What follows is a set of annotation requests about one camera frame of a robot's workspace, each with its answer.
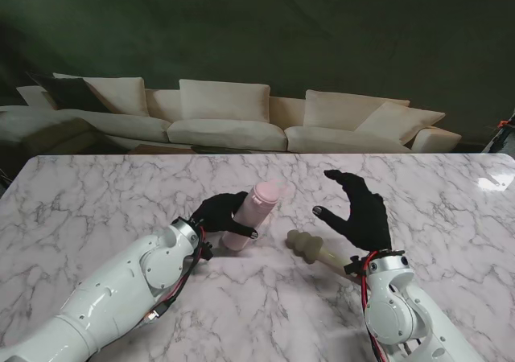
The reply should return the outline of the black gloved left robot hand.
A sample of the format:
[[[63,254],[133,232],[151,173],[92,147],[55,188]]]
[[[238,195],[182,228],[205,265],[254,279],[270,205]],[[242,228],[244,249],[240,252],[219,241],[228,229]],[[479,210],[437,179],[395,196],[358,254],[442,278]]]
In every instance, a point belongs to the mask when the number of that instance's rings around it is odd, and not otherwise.
[[[246,191],[214,195],[204,200],[187,222],[193,228],[201,227],[205,232],[226,231],[242,237],[257,239],[258,233],[254,228],[240,224],[233,219],[247,195]]]

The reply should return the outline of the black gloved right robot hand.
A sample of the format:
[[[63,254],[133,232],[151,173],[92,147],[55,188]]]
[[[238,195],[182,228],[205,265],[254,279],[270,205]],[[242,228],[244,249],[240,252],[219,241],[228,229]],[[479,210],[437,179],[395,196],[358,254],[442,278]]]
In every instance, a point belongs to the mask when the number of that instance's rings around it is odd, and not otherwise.
[[[344,219],[322,206],[314,206],[313,214],[358,249],[369,252],[391,250],[391,236],[382,196],[372,193],[359,175],[338,170],[326,170],[324,175],[336,181],[346,193],[350,202],[349,217]]]

